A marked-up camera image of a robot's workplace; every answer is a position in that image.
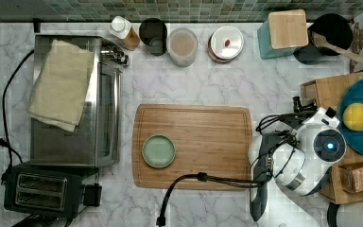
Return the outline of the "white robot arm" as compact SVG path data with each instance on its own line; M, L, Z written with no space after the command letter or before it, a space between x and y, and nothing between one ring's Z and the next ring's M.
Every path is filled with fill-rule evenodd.
M292 123L285 135L266 133L253 139L249 149L250 212L258 227L320 227L292 201L285 187L300 197L321 190L331 167L346 153L346 141L337 130L332 108L319 108L302 122Z

